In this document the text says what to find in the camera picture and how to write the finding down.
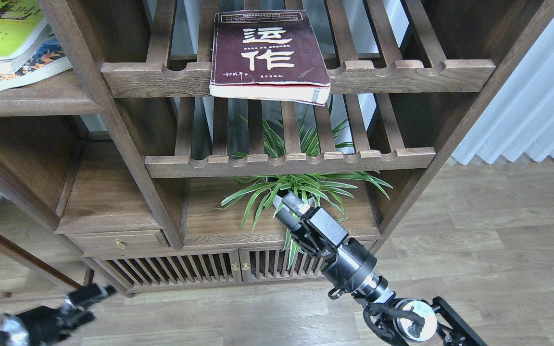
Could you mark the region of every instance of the wooden cabinet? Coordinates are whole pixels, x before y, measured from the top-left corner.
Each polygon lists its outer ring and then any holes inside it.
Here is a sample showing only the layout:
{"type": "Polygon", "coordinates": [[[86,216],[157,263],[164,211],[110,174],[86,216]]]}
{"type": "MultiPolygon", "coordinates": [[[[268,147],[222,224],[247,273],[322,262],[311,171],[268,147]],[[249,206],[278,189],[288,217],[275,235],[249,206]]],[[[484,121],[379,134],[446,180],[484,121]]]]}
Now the wooden cabinet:
{"type": "MultiPolygon", "coordinates": [[[[262,101],[249,100],[249,155],[235,160],[228,100],[213,100],[212,141],[191,135],[198,124],[209,133],[194,108],[208,95],[218,0],[201,2],[194,56],[170,54],[174,0],[158,0],[152,24],[139,0],[39,3],[74,71],[0,93],[0,190],[130,294],[317,276],[321,264],[304,255],[284,268],[284,228],[270,216],[251,232],[240,228],[242,206],[214,210],[238,188],[233,175],[381,170],[391,199],[361,185],[343,224],[377,251],[554,16],[554,0],[402,0],[411,25],[398,47],[382,2],[365,0],[380,51],[369,55],[356,53],[343,2],[326,0],[336,54],[325,64],[355,153],[335,150],[328,113],[315,107],[321,155],[301,153],[287,128],[286,155],[269,158],[262,101]],[[376,101],[368,126],[360,93],[376,101]],[[73,117],[89,113],[108,134],[73,117]]],[[[281,109],[292,123],[292,104],[281,109]]]]}

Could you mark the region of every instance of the stacked books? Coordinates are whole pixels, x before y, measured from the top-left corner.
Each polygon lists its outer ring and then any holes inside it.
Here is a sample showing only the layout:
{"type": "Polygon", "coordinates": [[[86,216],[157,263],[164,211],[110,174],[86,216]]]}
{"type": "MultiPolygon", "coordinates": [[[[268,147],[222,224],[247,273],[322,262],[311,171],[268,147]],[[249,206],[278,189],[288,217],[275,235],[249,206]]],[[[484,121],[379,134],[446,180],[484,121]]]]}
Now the stacked books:
{"type": "Polygon", "coordinates": [[[222,12],[215,22],[211,95],[325,105],[330,79],[305,11],[222,12]]]}
{"type": "Polygon", "coordinates": [[[36,0],[0,0],[0,91],[70,68],[36,0]]]}

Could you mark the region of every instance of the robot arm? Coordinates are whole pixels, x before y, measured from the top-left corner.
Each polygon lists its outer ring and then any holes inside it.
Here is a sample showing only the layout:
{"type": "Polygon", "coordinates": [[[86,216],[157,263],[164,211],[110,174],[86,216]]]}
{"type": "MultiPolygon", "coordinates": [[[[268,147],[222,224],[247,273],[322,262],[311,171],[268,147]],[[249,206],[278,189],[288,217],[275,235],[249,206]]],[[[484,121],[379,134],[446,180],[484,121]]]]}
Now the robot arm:
{"type": "Polygon", "coordinates": [[[486,346],[442,298],[429,304],[397,297],[388,281],[373,272],[378,260],[356,239],[348,238],[323,208],[311,208],[294,193],[286,195],[277,208],[277,218],[290,229],[301,249],[324,259],[322,274],[334,285],[328,296],[337,299],[350,293],[363,305],[367,326],[383,341],[407,346],[407,342],[424,342],[437,334],[445,346],[486,346]],[[440,324],[437,314],[450,326],[440,324]]]}
{"type": "Polygon", "coordinates": [[[65,296],[58,309],[41,306],[1,318],[0,346],[50,346],[95,320],[89,307],[116,293],[111,285],[88,285],[65,296]]]}
{"type": "MultiPolygon", "coordinates": [[[[367,326],[392,346],[424,342],[434,334],[445,346],[486,346],[442,298],[400,298],[388,281],[374,274],[378,261],[322,208],[311,208],[290,193],[277,208],[277,218],[290,228],[292,238],[314,258],[325,261],[322,274],[334,285],[331,299],[349,293],[363,306],[367,326]],[[437,314],[449,324],[438,322],[437,314]]],[[[67,339],[80,326],[95,319],[91,305],[116,293],[114,287],[96,284],[68,294],[58,309],[37,307],[2,317],[0,346],[51,346],[67,339]]]]}

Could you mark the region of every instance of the drawer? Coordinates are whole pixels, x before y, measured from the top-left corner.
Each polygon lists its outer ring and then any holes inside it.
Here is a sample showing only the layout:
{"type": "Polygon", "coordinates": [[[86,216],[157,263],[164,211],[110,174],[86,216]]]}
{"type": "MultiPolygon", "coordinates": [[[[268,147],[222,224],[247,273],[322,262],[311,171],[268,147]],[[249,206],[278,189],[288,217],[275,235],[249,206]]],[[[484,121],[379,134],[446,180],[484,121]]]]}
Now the drawer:
{"type": "Polygon", "coordinates": [[[137,250],[163,250],[168,248],[161,230],[99,232],[93,234],[67,234],[83,251],[83,256],[100,256],[108,253],[128,253],[137,250]]]}

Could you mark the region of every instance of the potted plant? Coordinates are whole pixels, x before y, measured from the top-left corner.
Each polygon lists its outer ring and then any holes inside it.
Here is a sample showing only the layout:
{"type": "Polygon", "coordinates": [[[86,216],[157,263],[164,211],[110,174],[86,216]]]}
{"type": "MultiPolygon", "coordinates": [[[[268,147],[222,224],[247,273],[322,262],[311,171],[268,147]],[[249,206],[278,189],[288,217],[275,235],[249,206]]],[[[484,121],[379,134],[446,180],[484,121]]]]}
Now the potted plant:
{"type": "MultiPolygon", "coordinates": [[[[332,104],[329,106],[329,113],[332,109],[332,104]]],[[[302,124],[305,123],[306,112],[303,115],[302,124]]],[[[272,158],[279,158],[285,155],[284,140],[270,127],[268,121],[262,120],[264,133],[264,148],[272,158]]],[[[279,126],[283,128],[283,123],[279,122],[279,126]]],[[[347,128],[347,120],[341,121],[332,129],[333,139],[336,139],[339,132],[347,128]]],[[[309,127],[304,131],[303,125],[299,127],[299,138],[301,139],[301,152],[309,156],[317,156],[320,154],[319,137],[315,127],[309,127]]],[[[353,147],[352,142],[341,142],[335,145],[336,148],[353,147]]],[[[235,153],[233,156],[242,158],[245,153],[235,153]]],[[[284,175],[255,175],[249,177],[233,177],[237,182],[244,185],[237,192],[226,197],[222,202],[221,210],[226,210],[233,206],[244,197],[248,197],[247,206],[240,226],[243,227],[252,212],[254,204],[259,201],[259,205],[253,212],[252,230],[255,229],[256,223],[262,211],[273,205],[273,200],[280,191],[294,192],[304,202],[315,206],[321,206],[322,203],[327,203],[338,210],[344,221],[347,218],[345,206],[343,205],[343,196],[354,198],[348,190],[357,188],[357,186],[348,184],[347,180],[361,180],[373,184],[387,198],[390,198],[385,187],[392,188],[390,184],[379,179],[375,175],[368,172],[352,172],[352,173],[300,173],[300,174],[284,174],[284,175]]],[[[294,242],[290,236],[290,230],[286,230],[286,242],[282,249],[290,248],[288,258],[288,269],[291,267],[297,252],[301,252],[299,245],[294,242]]]]}

